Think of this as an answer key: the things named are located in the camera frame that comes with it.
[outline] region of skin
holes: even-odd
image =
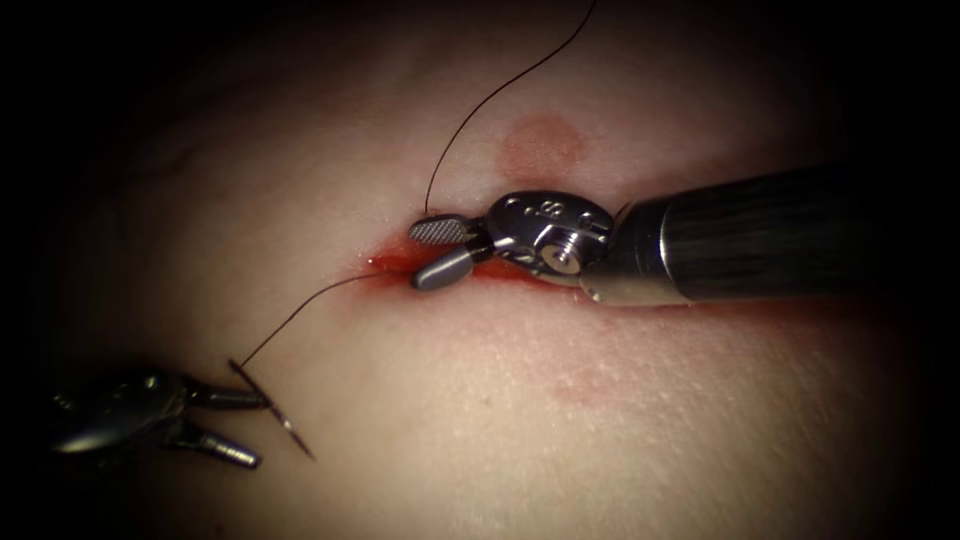
[[[52,265],[73,368],[148,357],[240,387],[226,359],[371,271],[459,122],[586,3],[354,9],[226,42],[131,116]],[[468,124],[431,209],[547,188],[616,211],[842,155],[829,81],[761,22],[601,3]],[[116,504],[158,538],[867,536],[907,475],[900,324],[859,301],[349,285],[249,365],[316,462],[265,413],[197,412],[260,469],[147,449]]]

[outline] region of metallic jaw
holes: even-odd
[[[470,275],[492,255],[555,285],[579,287],[580,271],[602,259],[613,230],[603,208],[576,195],[523,191],[497,200],[482,218],[428,217],[409,236],[423,244],[460,244],[417,271],[413,288],[433,291]]]

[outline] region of skin blemish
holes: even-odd
[[[497,155],[497,170],[522,189],[560,189],[587,157],[583,136],[553,113],[524,116],[509,129]]]

